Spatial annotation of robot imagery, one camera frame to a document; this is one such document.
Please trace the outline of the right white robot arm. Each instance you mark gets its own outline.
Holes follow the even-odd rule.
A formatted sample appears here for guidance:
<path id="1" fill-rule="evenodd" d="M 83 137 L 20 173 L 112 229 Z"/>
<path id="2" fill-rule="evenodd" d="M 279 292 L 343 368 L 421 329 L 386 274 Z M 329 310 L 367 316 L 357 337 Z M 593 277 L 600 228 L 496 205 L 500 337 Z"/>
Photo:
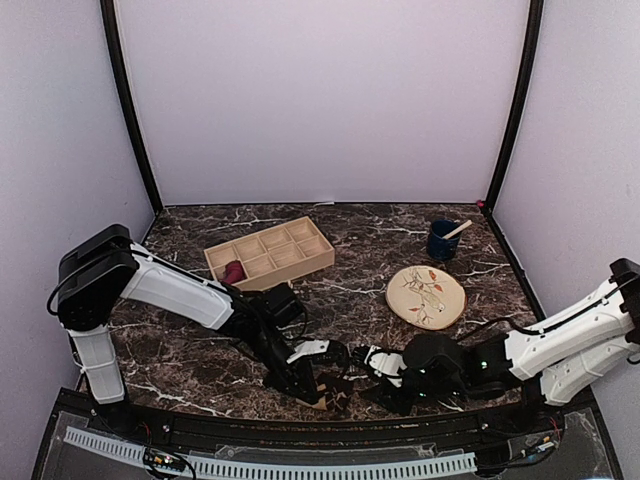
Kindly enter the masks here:
<path id="1" fill-rule="evenodd" d="M 364 397 L 406 415 L 421 398 L 492 400 L 519 388 L 526 399 L 511 410 L 510 424 L 521 434 L 534 432 L 549 406 L 569 403 L 639 351 L 639 266 L 620 258 L 610 269 L 610 277 L 574 305 L 470 347 L 427 332 L 401 350 L 355 348 L 354 364 L 377 383 Z"/>

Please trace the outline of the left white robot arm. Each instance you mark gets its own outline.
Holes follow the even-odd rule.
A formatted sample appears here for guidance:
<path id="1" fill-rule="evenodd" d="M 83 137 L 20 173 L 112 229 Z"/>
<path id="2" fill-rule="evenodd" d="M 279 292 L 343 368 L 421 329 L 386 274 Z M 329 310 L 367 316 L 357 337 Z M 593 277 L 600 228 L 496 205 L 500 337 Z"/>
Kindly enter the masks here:
<path id="1" fill-rule="evenodd" d="M 109 319 L 120 299 L 152 305 L 245 343 L 268 371 L 269 387 L 306 403 L 318 390 L 309 361 L 297 356 L 279 326 L 304 314 L 293 290 L 281 283 L 264 292 L 242 292 L 187 272 L 134 242 L 113 224 L 59 263 L 58 283 L 46 309 L 67 331 L 101 417 L 120 436 L 141 427 L 115 357 Z"/>

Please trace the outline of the maroon striped sock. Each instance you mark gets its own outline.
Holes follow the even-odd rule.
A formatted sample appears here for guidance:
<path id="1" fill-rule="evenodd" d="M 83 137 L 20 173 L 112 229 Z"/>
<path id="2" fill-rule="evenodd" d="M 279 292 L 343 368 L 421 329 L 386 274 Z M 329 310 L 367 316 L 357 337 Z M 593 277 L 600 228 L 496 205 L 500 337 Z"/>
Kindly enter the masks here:
<path id="1" fill-rule="evenodd" d="M 246 279 L 246 273 L 240 260 L 233 260 L 225 265 L 220 282 L 233 285 Z"/>

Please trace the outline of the brown argyle sock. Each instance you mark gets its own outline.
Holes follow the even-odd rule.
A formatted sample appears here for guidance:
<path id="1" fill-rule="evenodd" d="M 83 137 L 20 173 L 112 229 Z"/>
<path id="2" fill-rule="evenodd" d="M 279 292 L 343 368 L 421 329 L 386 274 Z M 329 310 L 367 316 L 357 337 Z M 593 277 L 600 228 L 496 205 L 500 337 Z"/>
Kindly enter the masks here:
<path id="1" fill-rule="evenodd" d="M 354 382 L 322 373 L 316 378 L 318 401 L 312 405 L 316 410 L 344 411 L 351 399 Z"/>

